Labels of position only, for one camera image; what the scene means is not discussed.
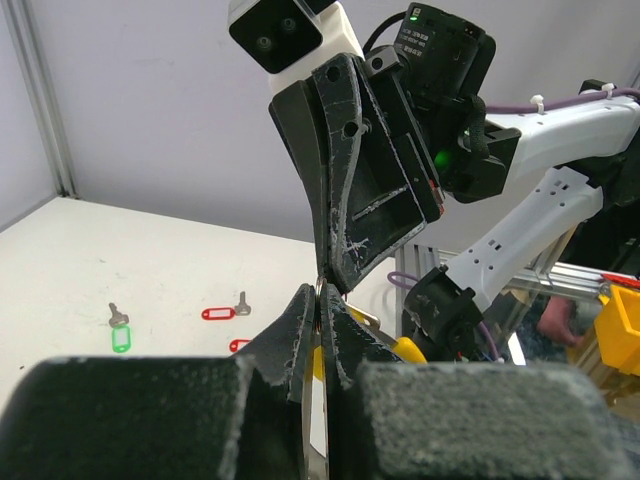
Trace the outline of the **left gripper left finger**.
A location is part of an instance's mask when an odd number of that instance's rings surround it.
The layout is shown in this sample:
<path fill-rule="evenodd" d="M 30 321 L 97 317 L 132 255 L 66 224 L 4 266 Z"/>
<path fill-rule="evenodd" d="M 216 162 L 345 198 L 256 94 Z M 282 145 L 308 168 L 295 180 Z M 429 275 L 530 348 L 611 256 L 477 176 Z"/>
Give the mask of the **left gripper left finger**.
<path fill-rule="evenodd" d="M 5 479 L 303 479 L 315 292 L 226 357 L 68 357 L 1 417 Z"/>

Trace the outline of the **keyring with yellow handle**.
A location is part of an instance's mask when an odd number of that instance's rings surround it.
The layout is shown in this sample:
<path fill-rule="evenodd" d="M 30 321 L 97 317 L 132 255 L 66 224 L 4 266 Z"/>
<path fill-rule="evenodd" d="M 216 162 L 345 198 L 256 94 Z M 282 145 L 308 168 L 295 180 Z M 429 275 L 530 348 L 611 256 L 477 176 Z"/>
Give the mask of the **keyring with yellow handle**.
<path fill-rule="evenodd" d="M 352 479 L 357 469 L 357 435 L 353 385 L 364 362 L 425 363 L 420 350 L 406 337 L 395 339 L 360 310 L 352 309 L 334 285 L 322 278 L 316 288 L 317 348 L 325 425 L 325 471 L 329 479 Z"/>

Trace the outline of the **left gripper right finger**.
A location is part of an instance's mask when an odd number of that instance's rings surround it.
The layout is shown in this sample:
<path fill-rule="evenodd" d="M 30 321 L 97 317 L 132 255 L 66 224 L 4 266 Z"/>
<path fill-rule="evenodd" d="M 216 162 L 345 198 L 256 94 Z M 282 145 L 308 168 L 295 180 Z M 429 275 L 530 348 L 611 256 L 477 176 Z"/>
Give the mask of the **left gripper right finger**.
<path fill-rule="evenodd" d="M 563 364 L 411 364 L 322 288 L 332 479 L 631 479 L 599 391 Z"/>

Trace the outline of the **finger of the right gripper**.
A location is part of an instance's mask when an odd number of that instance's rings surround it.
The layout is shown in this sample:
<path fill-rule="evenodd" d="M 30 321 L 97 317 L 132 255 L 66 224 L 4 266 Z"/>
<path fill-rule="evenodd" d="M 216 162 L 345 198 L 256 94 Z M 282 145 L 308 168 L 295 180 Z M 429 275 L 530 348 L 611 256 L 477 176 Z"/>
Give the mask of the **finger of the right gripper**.
<path fill-rule="evenodd" d="M 328 277 L 328 139 L 315 87 L 294 82 L 273 97 L 269 114 L 310 206 L 318 276 Z"/>
<path fill-rule="evenodd" d="M 361 58 L 335 55 L 312 84 L 326 145 L 327 277 L 347 293 L 424 226 L 410 182 L 418 150 L 406 110 L 383 100 Z"/>

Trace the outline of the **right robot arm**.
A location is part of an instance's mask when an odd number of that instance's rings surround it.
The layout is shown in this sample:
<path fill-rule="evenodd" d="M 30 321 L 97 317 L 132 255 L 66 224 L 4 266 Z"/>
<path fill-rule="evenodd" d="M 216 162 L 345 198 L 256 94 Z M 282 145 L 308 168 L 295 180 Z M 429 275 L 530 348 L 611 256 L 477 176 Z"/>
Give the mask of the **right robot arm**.
<path fill-rule="evenodd" d="M 530 260 L 617 199 L 639 134 L 635 93 L 489 108 L 495 42 L 473 23 L 411 4 L 395 41 L 360 45 L 337 2 L 288 1 L 263 47 L 286 50 L 269 110 L 312 209 L 318 277 L 354 289 L 444 213 L 538 172 L 540 183 L 420 290 L 469 293 L 485 310 Z"/>

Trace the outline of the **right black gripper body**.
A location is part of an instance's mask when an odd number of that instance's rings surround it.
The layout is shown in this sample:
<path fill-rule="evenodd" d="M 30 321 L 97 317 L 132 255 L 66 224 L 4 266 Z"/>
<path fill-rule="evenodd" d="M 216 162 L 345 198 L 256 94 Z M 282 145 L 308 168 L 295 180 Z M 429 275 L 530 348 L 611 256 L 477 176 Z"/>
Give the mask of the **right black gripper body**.
<path fill-rule="evenodd" d="M 362 234 L 415 235 L 444 213 L 428 141 L 406 85 L 408 73 L 408 62 L 391 46 L 374 48 L 359 71 Z"/>

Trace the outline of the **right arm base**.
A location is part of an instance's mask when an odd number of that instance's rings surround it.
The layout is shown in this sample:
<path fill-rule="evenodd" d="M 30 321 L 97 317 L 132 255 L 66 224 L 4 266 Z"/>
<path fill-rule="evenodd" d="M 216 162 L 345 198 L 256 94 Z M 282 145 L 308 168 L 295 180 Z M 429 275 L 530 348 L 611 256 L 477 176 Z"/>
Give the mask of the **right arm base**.
<path fill-rule="evenodd" d="M 429 362 L 500 358 L 495 341 L 483 323 L 472 288 L 458 286 L 447 268 L 432 269 L 407 293 L 402 309 L 410 338 Z"/>

